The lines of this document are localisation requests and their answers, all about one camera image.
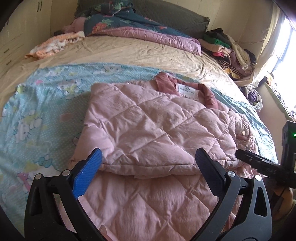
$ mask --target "window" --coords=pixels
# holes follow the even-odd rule
[[[273,75],[275,90],[280,93],[285,106],[296,110],[296,32],[287,19],[283,22],[280,35],[276,43]]]

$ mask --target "blue gripper pad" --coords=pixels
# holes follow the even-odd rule
[[[103,153],[99,148],[96,148],[86,159],[86,164],[74,178],[72,191],[76,199],[85,194],[89,184],[102,164],[102,159]]]

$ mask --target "beige bed sheet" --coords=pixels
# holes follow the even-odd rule
[[[207,86],[218,89],[224,95],[248,103],[222,68],[205,54],[197,56],[173,47],[139,39],[98,36],[87,37],[47,59],[24,59],[11,67],[0,77],[1,109],[14,94],[16,86],[25,82],[36,69],[90,62],[111,62],[168,70],[196,78]]]

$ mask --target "headboard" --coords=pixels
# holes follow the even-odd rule
[[[131,0],[136,13],[160,24],[174,28],[193,38],[202,38],[210,22],[209,17],[201,16],[186,8],[161,0]],[[108,0],[78,0],[75,16],[89,7]]]

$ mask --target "pink quilted jacket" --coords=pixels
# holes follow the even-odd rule
[[[79,201],[113,241],[190,240],[217,204],[195,151],[203,147],[225,169],[248,178],[254,173],[235,151],[258,152],[244,115],[217,101],[205,85],[166,73],[148,82],[92,86],[70,168],[95,147],[103,152],[103,164]],[[61,214],[73,229],[63,209]]]

